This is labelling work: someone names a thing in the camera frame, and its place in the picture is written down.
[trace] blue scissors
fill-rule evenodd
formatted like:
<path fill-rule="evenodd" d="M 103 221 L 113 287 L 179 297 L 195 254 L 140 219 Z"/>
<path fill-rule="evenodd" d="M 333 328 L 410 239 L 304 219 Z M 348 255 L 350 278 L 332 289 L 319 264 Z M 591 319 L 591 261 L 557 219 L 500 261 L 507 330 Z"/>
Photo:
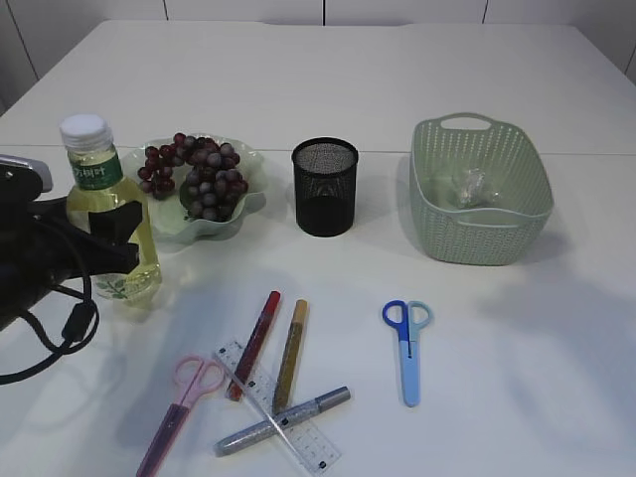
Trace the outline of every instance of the blue scissors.
<path fill-rule="evenodd" d="M 389 310 L 399 307 L 401 320 L 389 318 Z M 426 312 L 426 318 L 420 322 L 414 320 L 414 308 L 421 308 Z M 397 330 L 399 342 L 399 367 L 401 369 L 401 393 L 407 406 L 419 404 L 419 330 L 428 325 L 433 319 L 433 312 L 421 301 L 393 300 L 382 309 L 382 316 L 392 328 Z"/>

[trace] scissor handle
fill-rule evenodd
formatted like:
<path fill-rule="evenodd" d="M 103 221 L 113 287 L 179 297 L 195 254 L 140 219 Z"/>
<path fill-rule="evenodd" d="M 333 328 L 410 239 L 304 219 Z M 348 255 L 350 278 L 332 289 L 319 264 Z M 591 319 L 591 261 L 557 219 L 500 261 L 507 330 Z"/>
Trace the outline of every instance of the scissor handle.
<path fill-rule="evenodd" d="M 194 364 L 192 367 L 194 373 L 186 372 L 188 365 Z M 206 383 L 210 369 L 214 369 L 215 374 L 212 379 Z M 202 395 L 217 390 L 226 378 L 226 374 L 215 360 L 209 360 L 199 355 L 188 355 L 183 357 L 175 368 L 174 380 L 179 386 L 179 402 L 191 407 L 195 401 Z"/>
<path fill-rule="evenodd" d="M 401 320 L 394 321 L 389 318 L 389 310 L 393 307 L 399 307 Z M 408 341 L 408 307 L 402 300 L 393 300 L 387 303 L 382 309 L 382 317 L 392 328 L 397 330 L 397 339 L 400 341 Z"/>
<path fill-rule="evenodd" d="M 423 327 L 428 326 L 433 320 L 433 312 L 426 303 L 421 301 L 409 301 L 408 302 L 408 334 L 411 341 L 417 341 L 417 333 Z M 413 308 L 421 308 L 426 312 L 426 318 L 421 321 L 414 320 Z"/>

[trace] scissors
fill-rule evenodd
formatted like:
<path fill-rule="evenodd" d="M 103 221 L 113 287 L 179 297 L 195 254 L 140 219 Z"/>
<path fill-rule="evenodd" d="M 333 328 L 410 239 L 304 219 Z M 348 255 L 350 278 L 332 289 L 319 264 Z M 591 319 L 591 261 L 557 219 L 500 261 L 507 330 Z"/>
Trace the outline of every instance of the scissors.
<path fill-rule="evenodd" d="M 389 318 L 389 310 L 399 307 L 401 320 Z M 414 308 L 421 308 L 426 312 L 426 318 L 420 322 L 414 320 Z M 404 402 L 409 407 L 419 404 L 419 330 L 428 325 L 433 319 L 433 312 L 421 301 L 393 300 L 385 305 L 382 316 L 392 328 L 397 330 L 399 342 L 399 367 L 401 370 L 401 393 Z"/>
<path fill-rule="evenodd" d="M 178 397 L 168 407 L 137 470 L 137 477 L 152 477 L 157 473 L 181 426 L 186 421 L 190 409 L 201 396 L 217 390 L 223 384 L 225 377 L 221 365 L 201 356 L 189 355 L 177 363 L 173 379 L 179 389 Z"/>

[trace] pink scissors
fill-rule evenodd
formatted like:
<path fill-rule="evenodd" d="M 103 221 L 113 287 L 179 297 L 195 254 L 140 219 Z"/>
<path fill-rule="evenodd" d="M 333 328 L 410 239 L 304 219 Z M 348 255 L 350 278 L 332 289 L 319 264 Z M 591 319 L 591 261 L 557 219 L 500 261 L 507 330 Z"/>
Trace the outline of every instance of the pink scissors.
<path fill-rule="evenodd" d="M 217 390 L 225 377 L 223 368 L 216 361 L 201 356 L 186 356 L 177 363 L 173 378 L 179 388 L 179 396 L 168 407 L 137 470 L 137 477 L 152 477 L 157 473 L 190 409 L 201 396 Z"/>

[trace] ruler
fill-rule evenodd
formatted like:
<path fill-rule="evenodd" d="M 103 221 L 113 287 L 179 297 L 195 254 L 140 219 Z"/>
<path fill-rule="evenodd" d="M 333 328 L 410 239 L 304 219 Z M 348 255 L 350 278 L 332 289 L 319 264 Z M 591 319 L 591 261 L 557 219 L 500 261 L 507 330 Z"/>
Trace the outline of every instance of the ruler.
<path fill-rule="evenodd" d="M 327 472 L 342 455 L 336 447 L 311 422 L 306 420 L 284 430 L 276 423 L 271 413 L 271 404 L 276 382 L 258 364 L 255 364 L 249 378 L 242 383 L 234 374 L 244 346 L 230 341 L 215 352 L 217 360 L 226 373 L 239 386 L 245 397 L 256 407 L 263 418 L 269 420 L 289 447 L 294 456 L 312 475 Z"/>

